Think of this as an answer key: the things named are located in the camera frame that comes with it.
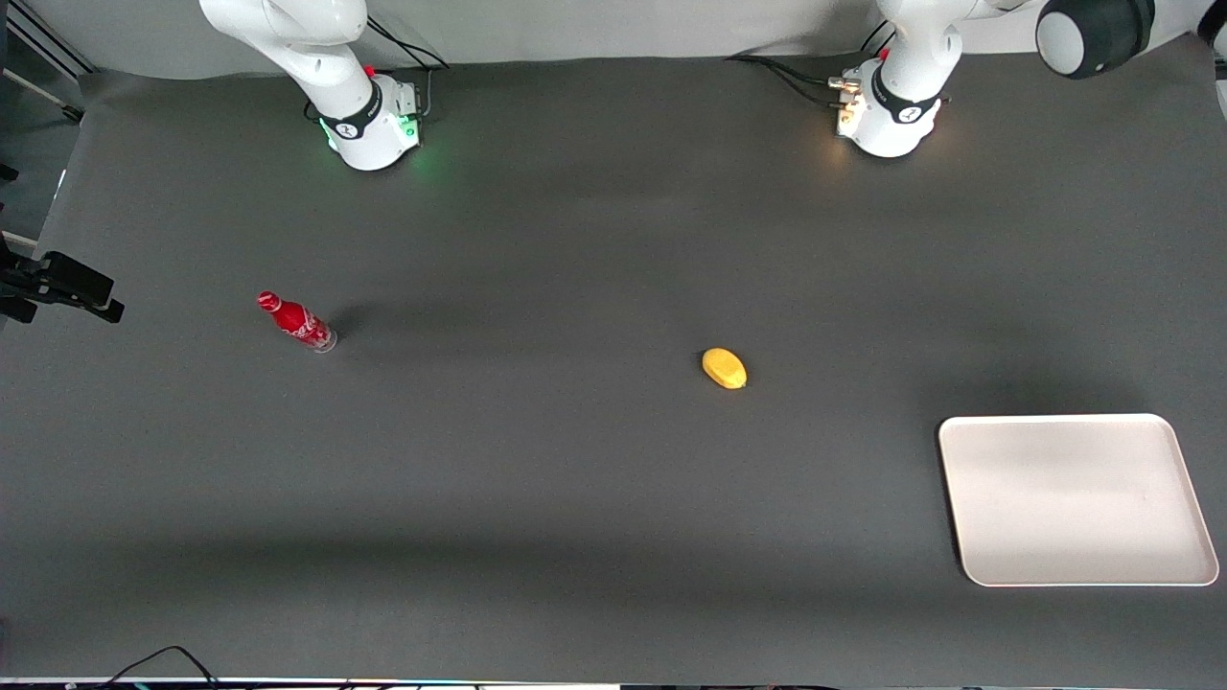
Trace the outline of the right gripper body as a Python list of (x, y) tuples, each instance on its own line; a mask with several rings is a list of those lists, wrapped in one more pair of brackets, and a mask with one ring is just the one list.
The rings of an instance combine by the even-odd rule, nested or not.
[(42, 297), (38, 276), (40, 262), (9, 248), (1, 239), (1, 314), (10, 320), (29, 324), (36, 318), (36, 302)]

